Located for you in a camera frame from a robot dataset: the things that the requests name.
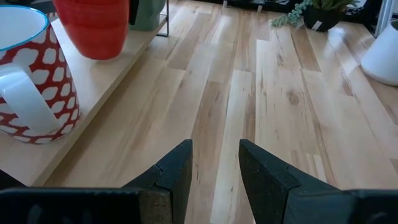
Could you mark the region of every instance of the white mug handle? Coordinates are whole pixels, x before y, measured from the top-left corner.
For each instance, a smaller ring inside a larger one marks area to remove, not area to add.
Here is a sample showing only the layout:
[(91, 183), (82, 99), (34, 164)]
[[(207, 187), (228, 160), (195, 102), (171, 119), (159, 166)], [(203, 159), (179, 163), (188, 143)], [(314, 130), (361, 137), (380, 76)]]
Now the white mug handle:
[(37, 134), (49, 134), (62, 127), (20, 65), (0, 65), (0, 95), (23, 124)]

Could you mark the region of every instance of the mug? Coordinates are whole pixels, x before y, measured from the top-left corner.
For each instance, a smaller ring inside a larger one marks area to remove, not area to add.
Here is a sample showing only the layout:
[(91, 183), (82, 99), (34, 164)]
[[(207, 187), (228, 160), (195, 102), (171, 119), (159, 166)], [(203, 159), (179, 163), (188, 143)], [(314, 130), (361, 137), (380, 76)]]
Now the mug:
[(44, 144), (68, 134), (80, 112), (72, 76), (47, 17), (0, 6), (0, 131)]

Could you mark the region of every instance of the green vase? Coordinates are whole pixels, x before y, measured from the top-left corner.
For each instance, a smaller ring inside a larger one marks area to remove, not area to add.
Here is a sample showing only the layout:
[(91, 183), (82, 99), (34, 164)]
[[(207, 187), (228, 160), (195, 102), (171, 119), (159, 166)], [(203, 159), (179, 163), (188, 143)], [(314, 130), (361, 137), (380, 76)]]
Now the green vase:
[(130, 24), (130, 29), (150, 31), (159, 26), (160, 12), (162, 12), (166, 0), (141, 0), (139, 1), (136, 22)]

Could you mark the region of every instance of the red pot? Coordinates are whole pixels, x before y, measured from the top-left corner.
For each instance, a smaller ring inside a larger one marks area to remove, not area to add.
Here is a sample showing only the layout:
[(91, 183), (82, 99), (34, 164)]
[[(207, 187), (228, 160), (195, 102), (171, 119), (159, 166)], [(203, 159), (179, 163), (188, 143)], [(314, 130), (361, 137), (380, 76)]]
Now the red pot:
[(127, 36), (129, 0), (53, 0), (69, 38), (88, 58), (120, 54)]

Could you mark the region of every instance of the wood knot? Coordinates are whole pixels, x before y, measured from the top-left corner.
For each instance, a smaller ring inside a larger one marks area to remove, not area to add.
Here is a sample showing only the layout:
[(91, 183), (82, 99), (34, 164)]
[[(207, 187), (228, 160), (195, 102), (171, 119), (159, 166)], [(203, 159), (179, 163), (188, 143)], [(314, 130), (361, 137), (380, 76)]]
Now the wood knot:
[(289, 102), (291, 105), (297, 106), (300, 102), (300, 98), (292, 91), (288, 92), (287, 96), (289, 97)]

